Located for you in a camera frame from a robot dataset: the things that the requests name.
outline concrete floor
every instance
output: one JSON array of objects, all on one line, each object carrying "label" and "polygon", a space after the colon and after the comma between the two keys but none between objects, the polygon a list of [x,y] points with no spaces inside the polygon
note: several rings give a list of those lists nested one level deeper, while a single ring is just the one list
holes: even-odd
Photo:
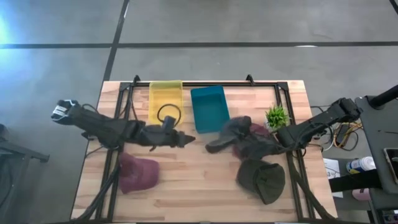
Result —
[{"label": "concrete floor", "polygon": [[[123,0],[0,1],[1,44],[112,43]],[[387,0],[132,0],[120,42],[398,41]],[[51,122],[59,99],[96,105],[110,49],[0,49],[0,123],[33,162],[18,221],[69,219],[87,141]],[[312,105],[377,94],[398,82],[398,47],[119,49],[110,80],[304,80]],[[362,157],[331,149],[325,157]]]}]

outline wooden table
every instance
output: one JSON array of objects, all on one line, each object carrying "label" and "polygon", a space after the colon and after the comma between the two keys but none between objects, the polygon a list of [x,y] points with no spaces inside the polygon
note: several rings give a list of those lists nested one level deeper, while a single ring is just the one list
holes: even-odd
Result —
[{"label": "wooden table", "polygon": [[[303,81],[287,81],[296,122],[312,114]],[[113,117],[120,82],[104,82],[98,111]],[[185,119],[178,130],[196,136],[185,148],[149,147],[126,144],[124,150],[134,156],[153,159],[160,164],[160,180],[156,187],[123,195],[118,190],[114,222],[288,222],[296,221],[292,186],[286,155],[267,156],[265,161],[280,164],[286,173],[286,185],[280,198],[264,205],[256,196],[243,190],[235,181],[240,161],[231,149],[209,154],[204,145],[214,135],[199,135],[193,121],[190,89],[183,89]],[[276,105],[275,91],[269,87],[224,87],[231,117],[249,115],[253,123],[263,124],[265,111]],[[148,117],[148,87],[135,87],[134,106],[141,120]],[[88,146],[88,152],[98,147]],[[85,160],[72,217],[78,217],[98,193],[103,175],[106,150]],[[312,192],[329,213],[336,216],[335,204],[326,177],[319,147],[308,147],[304,157]],[[300,193],[305,210],[303,193]]]}]

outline green plant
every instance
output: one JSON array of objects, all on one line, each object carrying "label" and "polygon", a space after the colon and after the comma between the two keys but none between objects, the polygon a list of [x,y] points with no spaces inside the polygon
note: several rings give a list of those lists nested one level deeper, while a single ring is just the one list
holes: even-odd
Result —
[{"label": "green plant", "polygon": [[268,126],[272,129],[283,127],[289,121],[289,117],[285,113],[282,106],[273,106],[266,112]]}]

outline blue plastic container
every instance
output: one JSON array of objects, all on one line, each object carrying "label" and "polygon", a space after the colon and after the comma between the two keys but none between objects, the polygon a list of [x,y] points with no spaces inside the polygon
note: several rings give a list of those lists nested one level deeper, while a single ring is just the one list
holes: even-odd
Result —
[{"label": "blue plastic container", "polygon": [[203,134],[221,131],[229,120],[223,87],[193,89],[191,99],[197,132]]}]

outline yellow plastic container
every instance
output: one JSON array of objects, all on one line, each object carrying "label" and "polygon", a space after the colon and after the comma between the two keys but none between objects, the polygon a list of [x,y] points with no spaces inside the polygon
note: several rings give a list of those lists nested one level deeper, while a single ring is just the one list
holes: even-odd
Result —
[{"label": "yellow plastic container", "polygon": [[[173,104],[181,111],[181,118],[178,124],[184,119],[184,107],[182,96],[182,81],[161,81],[149,84],[149,114],[148,121],[151,124],[162,124],[157,117],[157,113],[163,105]],[[179,112],[173,106],[165,106],[159,113],[159,118],[164,120],[166,116],[172,116],[178,121]]]}]

